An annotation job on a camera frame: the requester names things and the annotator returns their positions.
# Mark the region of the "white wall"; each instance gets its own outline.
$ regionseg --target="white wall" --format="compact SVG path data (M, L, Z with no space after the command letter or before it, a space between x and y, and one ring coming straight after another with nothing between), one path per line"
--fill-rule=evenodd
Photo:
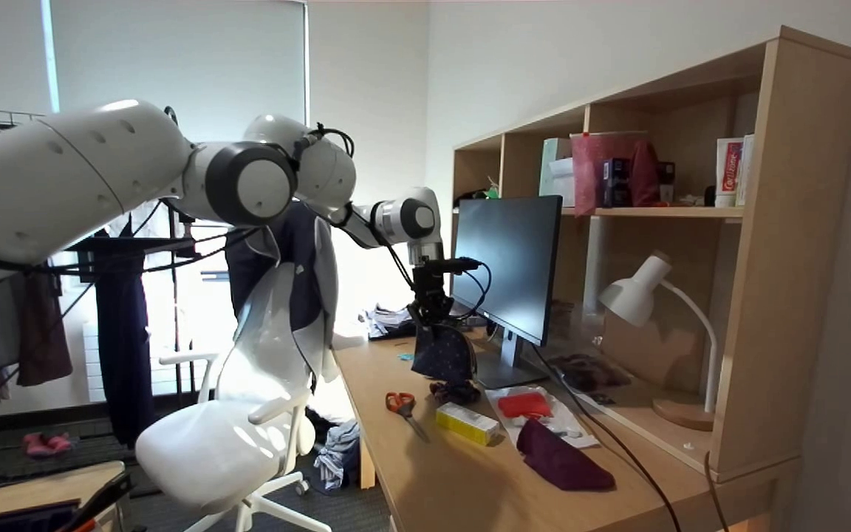
M492 127L548 113L590 91L628 85L706 57L773 34L777 24L851 45L851 0L431 0L411 3L309 3L315 114L350 119L361 148L361 182L390 192L405 164L448 192L451 148ZM424 119L397 127L390 114ZM361 283L350 299L405 300L383 287L380 263L350 263ZM817 355L814 398L802 444L802 473L786 529L851 532L851 192L839 232L827 331Z

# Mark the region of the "white chair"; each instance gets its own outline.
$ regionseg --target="white chair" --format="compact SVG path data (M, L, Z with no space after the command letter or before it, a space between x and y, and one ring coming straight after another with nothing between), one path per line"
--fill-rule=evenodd
M312 450L312 424L304 416L309 379L331 371L328 320L288 327L288 293L297 268L281 263L251 289L238 315L238 333L204 374L201 398L143 429L136 460L151 482L204 513L191 532L210 529L236 512L236 529L251 529L251 513L270 513L300 529L331 525L282 507L269 492L294 484L297 454Z

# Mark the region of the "white desk lamp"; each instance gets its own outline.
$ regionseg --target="white desk lamp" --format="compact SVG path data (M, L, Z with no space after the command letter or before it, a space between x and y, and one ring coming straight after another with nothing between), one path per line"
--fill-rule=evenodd
M623 321L641 327L652 315L652 299L656 287L662 283L666 293L683 299L690 314L699 320L703 331L709 333L709 355L706 355L706 379L703 379L703 401L699 405L683 405L683 401L665 401L656 398L656 411L678 424L690 429L711 429L714 413L714 395L718 395L718 337L711 321L703 315L703 309L683 293L678 287L666 283L665 274L669 266L662 255L649 255L632 278L613 281L598 293L598 305L621 315Z

